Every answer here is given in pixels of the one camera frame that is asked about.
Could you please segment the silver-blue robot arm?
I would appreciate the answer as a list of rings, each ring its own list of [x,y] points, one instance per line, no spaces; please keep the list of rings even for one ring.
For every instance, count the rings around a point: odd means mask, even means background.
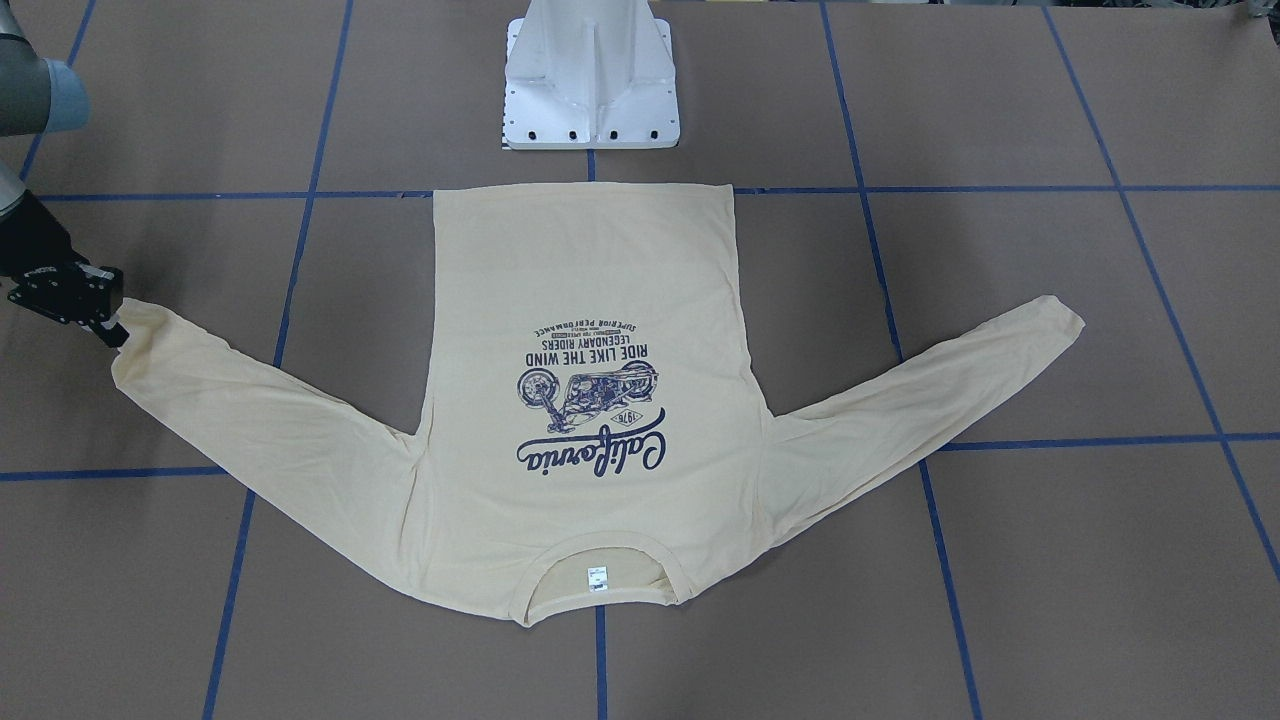
[[[1,135],[78,129],[90,99],[64,61],[40,56],[12,4],[1,4]],[[1,274],[10,302],[63,325],[78,325],[109,348],[129,333],[119,322],[124,273],[77,252],[65,227],[9,165],[1,168]]]

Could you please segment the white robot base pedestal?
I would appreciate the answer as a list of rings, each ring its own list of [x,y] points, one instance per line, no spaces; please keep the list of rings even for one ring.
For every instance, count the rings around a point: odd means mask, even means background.
[[[504,77],[504,149],[680,142],[672,29],[648,1],[530,3],[507,24]]]

